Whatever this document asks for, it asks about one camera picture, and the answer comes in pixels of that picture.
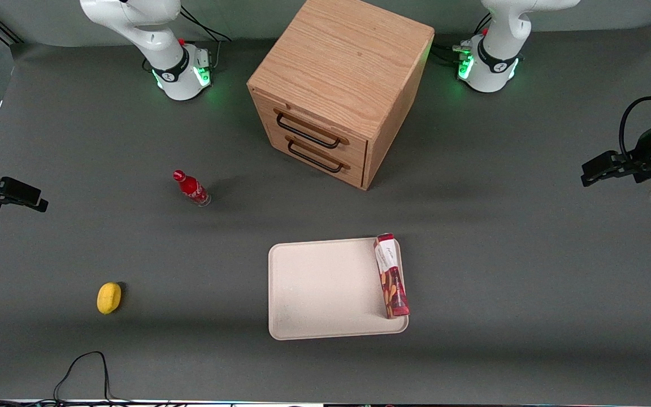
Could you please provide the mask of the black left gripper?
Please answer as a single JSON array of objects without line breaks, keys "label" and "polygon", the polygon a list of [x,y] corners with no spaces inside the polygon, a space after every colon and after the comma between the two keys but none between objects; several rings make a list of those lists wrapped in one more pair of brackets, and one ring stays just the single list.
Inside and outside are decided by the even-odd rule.
[{"label": "black left gripper", "polygon": [[620,152],[606,151],[581,165],[584,187],[600,180],[632,175],[636,183],[651,179],[651,128],[643,132],[632,150],[625,144],[626,118],[620,120]]}]

